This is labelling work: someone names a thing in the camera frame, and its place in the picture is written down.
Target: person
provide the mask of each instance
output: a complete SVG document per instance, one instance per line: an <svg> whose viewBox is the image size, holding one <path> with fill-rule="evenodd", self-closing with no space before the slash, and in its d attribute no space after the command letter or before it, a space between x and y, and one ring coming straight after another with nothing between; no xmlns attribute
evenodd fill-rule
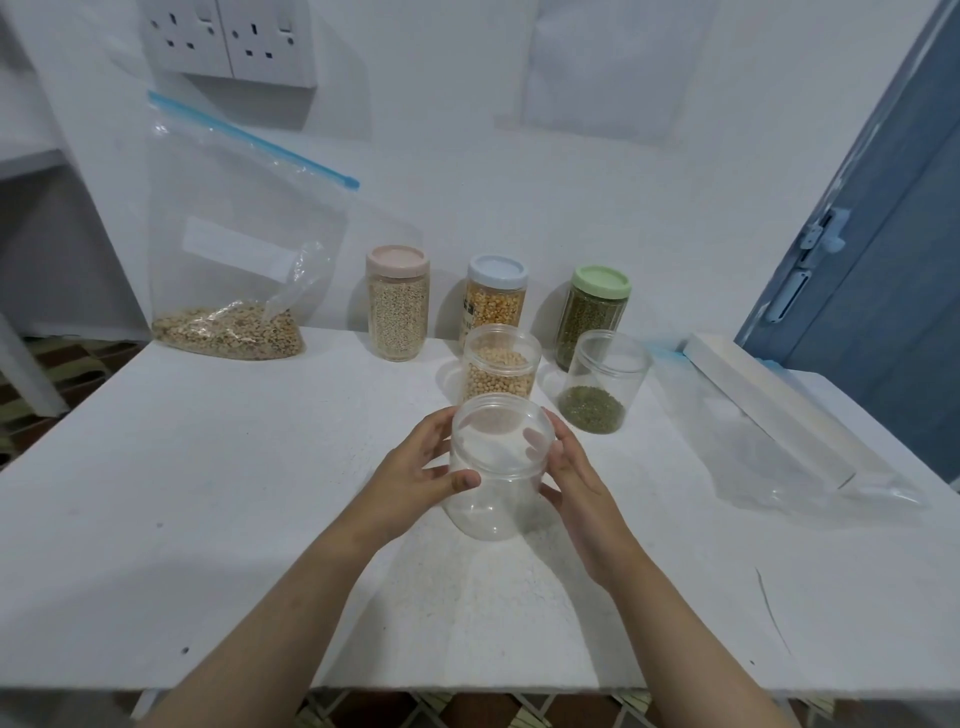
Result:
<svg viewBox="0 0 960 728"><path fill-rule="evenodd" d="M450 450L456 407L425 417L333 523L214 650L142 720L143 728L274 728L293 720L347 596L373 555L474 471L425 466ZM644 552L563 420L541 484L589 576L612 597L669 728L788 728L773 700L710 633Z"/></svg>

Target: clear plastic jar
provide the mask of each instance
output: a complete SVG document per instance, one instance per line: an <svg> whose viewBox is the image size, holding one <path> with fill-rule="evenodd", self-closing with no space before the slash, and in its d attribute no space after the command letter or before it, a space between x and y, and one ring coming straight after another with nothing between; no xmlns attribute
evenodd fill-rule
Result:
<svg viewBox="0 0 960 728"><path fill-rule="evenodd" d="M557 409L585 432L616 432L652 364L653 358L632 336L586 331L577 342Z"/></svg>
<svg viewBox="0 0 960 728"><path fill-rule="evenodd" d="M481 541L539 527L549 504L538 488L553 440L553 426L529 400L492 394L464 404L453 418L450 469L477 471L480 485L444 501L450 520Z"/></svg>
<svg viewBox="0 0 960 728"><path fill-rule="evenodd" d="M383 245L367 254L369 329L373 348L390 361L414 358L426 340L430 260L406 245Z"/></svg>
<svg viewBox="0 0 960 728"><path fill-rule="evenodd" d="M527 267L505 255L477 255L467 270L464 318L460 325L460 346L467 334L485 324L520 323L523 299L527 295Z"/></svg>
<svg viewBox="0 0 960 728"><path fill-rule="evenodd" d="M504 392L530 397L542 349L537 337L506 324L475 328L464 342L464 392L460 401Z"/></svg>
<svg viewBox="0 0 960 728"><path fill-rule="evenodd" d="M566 371L584 331L616 330L630 299L630 280L604 265L582 265L573 273L557 330L557 366Z"/></svg>

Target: double power socket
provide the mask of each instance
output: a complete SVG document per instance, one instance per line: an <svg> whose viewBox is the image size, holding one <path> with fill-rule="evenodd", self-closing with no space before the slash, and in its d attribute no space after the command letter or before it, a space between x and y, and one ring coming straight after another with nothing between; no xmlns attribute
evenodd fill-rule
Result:
<svg viewBox="0 0 960 728"><path fill-rule="evenodd" d="M177 73L317 85L308 0L138 0L153 62Z"/></svg>

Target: blue lid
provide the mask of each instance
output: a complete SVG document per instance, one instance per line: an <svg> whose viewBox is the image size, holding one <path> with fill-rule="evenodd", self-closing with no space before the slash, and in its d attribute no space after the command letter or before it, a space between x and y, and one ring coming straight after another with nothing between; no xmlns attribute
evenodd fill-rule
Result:
<svg viewBox="0 0 960 728"><path fill-rule="evenodd" d="M470 259L468 275L480 285L513 291L527 284L527 267L505 255L475 255Z"/></svg>

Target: green lid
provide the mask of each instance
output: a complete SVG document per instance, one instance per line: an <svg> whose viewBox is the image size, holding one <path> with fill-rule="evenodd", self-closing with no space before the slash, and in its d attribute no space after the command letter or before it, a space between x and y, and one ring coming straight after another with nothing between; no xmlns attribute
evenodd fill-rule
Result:
<svg viewBox="0 0 960 728"><path fill-rule="evenodd" d="M630 279L606 265L582 265L573 272L573 285L598 299L619 301L630 296Z"/></svg>

